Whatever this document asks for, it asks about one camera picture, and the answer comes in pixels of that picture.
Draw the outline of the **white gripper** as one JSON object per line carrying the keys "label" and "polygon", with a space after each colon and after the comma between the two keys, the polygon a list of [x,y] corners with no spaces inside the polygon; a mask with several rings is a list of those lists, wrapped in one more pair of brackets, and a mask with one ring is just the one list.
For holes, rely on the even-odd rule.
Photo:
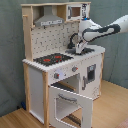
{"label": "white gripper", "polygon": [[86,42],[83,40],[80,40],[76,45],[76,53],[81,54],[86,46]]}

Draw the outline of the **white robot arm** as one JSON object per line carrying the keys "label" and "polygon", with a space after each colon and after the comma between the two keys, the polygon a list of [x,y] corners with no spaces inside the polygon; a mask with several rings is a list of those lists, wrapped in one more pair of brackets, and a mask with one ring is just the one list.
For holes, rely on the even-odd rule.
{"label": "white robot arm", "polygon": [[84,18],[79,23],[80,42],[76,46],[76,53],[81,54],[86,44],[97,38],[124,32],[128,32],[128,15],[122,16],[104,27],[96,24],[90,18]]}

